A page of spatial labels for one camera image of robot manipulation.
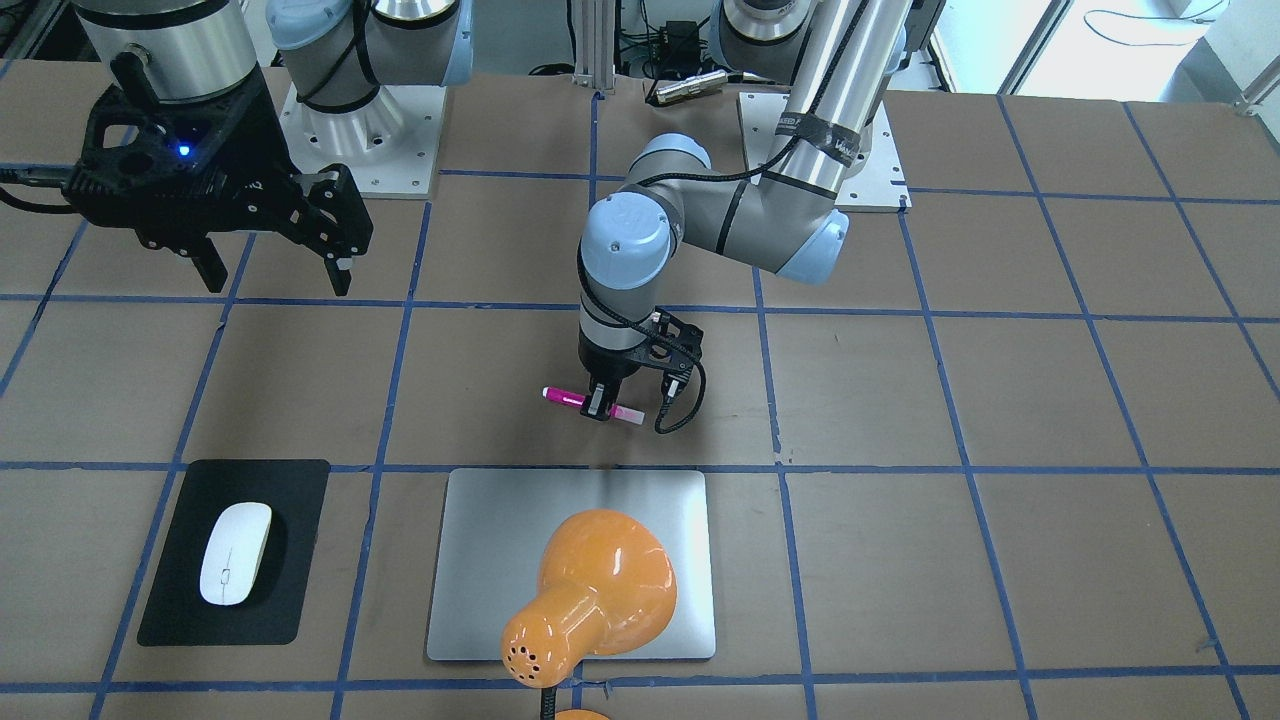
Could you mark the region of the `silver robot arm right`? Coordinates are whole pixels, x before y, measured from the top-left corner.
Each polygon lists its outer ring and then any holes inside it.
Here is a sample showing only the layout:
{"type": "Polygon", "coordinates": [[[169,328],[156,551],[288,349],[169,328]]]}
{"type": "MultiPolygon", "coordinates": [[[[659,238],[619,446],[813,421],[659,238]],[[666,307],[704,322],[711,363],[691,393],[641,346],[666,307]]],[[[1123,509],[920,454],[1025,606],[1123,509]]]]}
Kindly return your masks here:
{"type": "Polygon", "coordinates": [[[206,288],[228,272],[212,233],[269,231],[320,258],[349,291],[372,220],[357,167],[410,154],[394,87],[467,82],[471,1],[270,1],[265,20],[294,88],[285,129],[236,1],[77,1],[110,86],[56,181],[95,225],[188,259],[206,288]]]}

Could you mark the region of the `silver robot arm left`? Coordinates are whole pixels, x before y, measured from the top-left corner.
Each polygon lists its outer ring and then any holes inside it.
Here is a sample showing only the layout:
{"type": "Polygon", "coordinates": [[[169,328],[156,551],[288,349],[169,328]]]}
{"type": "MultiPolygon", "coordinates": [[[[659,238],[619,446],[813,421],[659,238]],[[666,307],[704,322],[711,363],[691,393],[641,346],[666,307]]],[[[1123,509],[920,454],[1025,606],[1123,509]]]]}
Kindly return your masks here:
{"type": "Polygon", "coordinates": [[[686,135],[652,138],[623,186],[588,214],[576,266],[581,415],[607,421],[623,382],[660,372],[659,416],[703,375],[695,325],[657,297],[684,243],[805,284],[826,282],[849,218],[842,184],[861,172],[890,77],[908,53],[909,1],[719,1],[717,61],[788,87],[765,127],[765,160],[740,173],[712,167],[686,135]]]}

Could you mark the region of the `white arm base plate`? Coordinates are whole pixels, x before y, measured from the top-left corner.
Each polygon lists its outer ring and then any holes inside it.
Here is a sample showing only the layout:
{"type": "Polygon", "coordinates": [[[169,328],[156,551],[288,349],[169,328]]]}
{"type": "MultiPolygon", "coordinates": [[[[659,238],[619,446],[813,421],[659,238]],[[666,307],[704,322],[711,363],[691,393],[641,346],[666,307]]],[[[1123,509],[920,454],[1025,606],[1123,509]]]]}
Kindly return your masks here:
{"type": "MultiPolygon", "coordinates": [[[[787,94],[739,92],[742,158],[748,169],[772,156],[774,127],[788,101],[787,94]]],[[[886,105],[860,132],[858,170],[838,188],[835,206],[849,213],[896,213],[913,205],[886,105]]]]}

